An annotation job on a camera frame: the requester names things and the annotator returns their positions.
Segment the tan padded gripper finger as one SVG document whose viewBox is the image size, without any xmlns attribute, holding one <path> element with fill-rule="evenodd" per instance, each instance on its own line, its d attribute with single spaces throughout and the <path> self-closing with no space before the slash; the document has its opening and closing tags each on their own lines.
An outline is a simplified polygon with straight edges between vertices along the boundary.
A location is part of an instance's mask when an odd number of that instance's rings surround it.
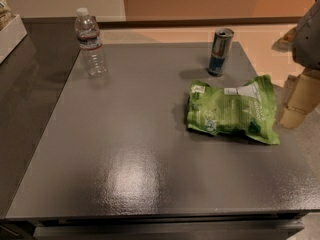
<svg viewBox="0 0 320 240">
<path fill-rule="evenodd" d="M 320 71 L 305 68 L 298 76 L 289 75 L 282 104 L 279 123 L 288 129 L 301 125 L 320 104 Z"/>
</svg>

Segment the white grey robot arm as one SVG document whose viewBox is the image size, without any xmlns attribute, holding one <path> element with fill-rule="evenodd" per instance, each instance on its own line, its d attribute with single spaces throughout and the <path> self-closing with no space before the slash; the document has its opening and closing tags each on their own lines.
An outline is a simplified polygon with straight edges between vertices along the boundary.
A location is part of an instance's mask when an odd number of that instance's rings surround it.
<svg viewBox="0 0 320 240">
<path fill-rule="evenodd" d="M 293 60 L 304 67 L 290 86 L 279 123 L 297 128 L 320 104 L 320 0 L 301 18 L 292 44 Z"/>
</svg>

